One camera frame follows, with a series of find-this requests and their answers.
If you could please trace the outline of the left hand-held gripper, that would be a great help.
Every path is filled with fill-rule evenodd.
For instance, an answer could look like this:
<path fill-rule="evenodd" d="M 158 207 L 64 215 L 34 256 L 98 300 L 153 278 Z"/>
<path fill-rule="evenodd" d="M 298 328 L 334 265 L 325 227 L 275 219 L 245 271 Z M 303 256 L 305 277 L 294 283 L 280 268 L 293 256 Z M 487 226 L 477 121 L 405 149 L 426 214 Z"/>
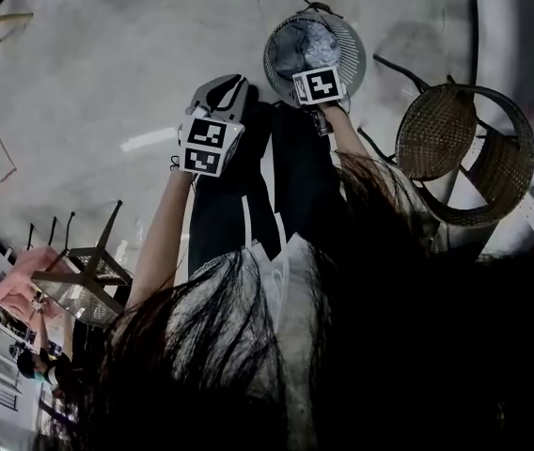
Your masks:
<path fill-rule="evenodd" d="M 229 74 L 200 86 L 178 128 L 179 165 L 189 173 L 219 177 L 244 133 L 249 83 Z"/>

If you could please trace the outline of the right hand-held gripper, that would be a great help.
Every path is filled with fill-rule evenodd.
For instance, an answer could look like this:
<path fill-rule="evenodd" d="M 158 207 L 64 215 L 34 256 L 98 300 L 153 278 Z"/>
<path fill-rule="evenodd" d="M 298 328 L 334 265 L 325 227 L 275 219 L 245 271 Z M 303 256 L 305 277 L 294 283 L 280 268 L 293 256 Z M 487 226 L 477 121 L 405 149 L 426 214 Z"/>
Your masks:
<path fill-rule="evenodd" d="M 308 109 L 319 136 L 332 132 L 319 105 L 341 101 L 346 95 L 346 87 L 340 81 L 336 66 L 306 70 L 292 75 L 296 102 Z"/>

